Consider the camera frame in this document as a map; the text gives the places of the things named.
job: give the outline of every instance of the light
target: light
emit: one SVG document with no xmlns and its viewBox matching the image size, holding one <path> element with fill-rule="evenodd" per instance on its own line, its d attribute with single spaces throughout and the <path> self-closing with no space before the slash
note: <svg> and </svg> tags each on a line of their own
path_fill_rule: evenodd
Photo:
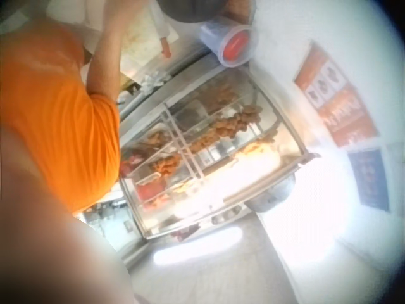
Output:
<svg viewBox="0 0 405 304">
<path fill-rule="evenodd" d="M 160 250 L 154 254 L 153 260 L 157 265 L 169 265 L 204 255 L 212 255 L 238 243 L 242 239 L 242 235 L 243 232 L 240 228 L 228 228 L 189 243 Z"/>
</svg>

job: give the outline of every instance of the orange poster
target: orange poster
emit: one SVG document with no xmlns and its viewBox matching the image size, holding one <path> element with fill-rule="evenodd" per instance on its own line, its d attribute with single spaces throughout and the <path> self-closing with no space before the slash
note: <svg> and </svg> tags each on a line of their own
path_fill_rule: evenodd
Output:
<svg viewBox="0 0 405 304">
<path fill-rule="evenodd" d="M 338 147 L 378 135 L 356 90 L 315 43 L 295 83 L 318 112 Z"/>
</svg>

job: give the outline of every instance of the poster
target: poster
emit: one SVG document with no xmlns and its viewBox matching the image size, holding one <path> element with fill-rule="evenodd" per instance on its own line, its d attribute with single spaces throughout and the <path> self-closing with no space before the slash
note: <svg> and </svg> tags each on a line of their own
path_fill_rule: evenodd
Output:
<svg viewBox="0 0 405 304">
<path fill-rule="evenodd" d="M 338 147 L 378 135 L 364 103 L 328 54 L 313 43 L 295 79 Z"/>
<path fill-rule="evenodd" d="M 379 149 L 349 153 L 362 205 L 390 211 L 387 179 Z"/>
</svg>

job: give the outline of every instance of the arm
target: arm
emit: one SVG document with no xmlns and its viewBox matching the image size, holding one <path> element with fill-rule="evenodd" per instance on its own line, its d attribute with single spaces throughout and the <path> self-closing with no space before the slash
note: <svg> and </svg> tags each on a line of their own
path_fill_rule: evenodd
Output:
<svg viewBox="0 0 405 304">
<path fill-rule="evenodd" d="M 122 40 L 130 22 L 145 1 L 107 0 L 104 8 L 104 30 L 90 63 L 87 92 L 115 101 L 120 93 Z"/>
</svg>

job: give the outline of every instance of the orange t-shirt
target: orange t-shirt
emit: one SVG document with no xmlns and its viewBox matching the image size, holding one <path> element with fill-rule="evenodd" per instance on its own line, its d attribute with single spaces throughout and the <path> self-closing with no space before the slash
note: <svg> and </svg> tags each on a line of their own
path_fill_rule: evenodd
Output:
<svg viewBox="0 0 405 304">
<path fill-rule="evenodd" d="M 31 22 L 0 39 L 1 125 L 22 138 L 50 190 L 80 212 L 118 178 L 116 104 L 87 94 L 81 44 L 62 25 Z"/>
</svg>

